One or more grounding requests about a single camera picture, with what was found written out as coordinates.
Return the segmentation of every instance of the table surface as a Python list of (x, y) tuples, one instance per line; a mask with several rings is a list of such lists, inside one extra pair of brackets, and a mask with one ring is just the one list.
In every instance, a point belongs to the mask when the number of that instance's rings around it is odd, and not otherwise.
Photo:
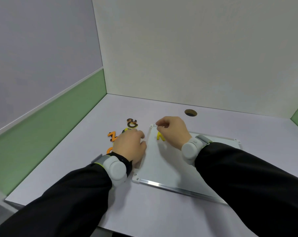
[[(198, 115), (185, 115), (186, 109)], [(68, 172), (112, 146), (128, 118), (144, 133), (163, 116), (180, 116), (189, 131), (239, 139), (245, 151), (298, 177), (298, 127), (289, 119), (107, 94), (6, 200), (26, 205)], [(110, 192), (100, 227), (136, 237), (255, 236), (228, 206), (128, 180)]]

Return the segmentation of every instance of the black jacket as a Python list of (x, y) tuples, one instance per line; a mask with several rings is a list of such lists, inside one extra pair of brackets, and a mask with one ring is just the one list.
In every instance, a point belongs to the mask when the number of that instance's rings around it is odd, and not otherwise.
[[(256, 235), (298, 237), (297, 177), (221, 143), (204, 147), (195, 166)], [(111, 187), (98, 164), (72, 171), (1, 224), (0, 236), (90, 236)]]

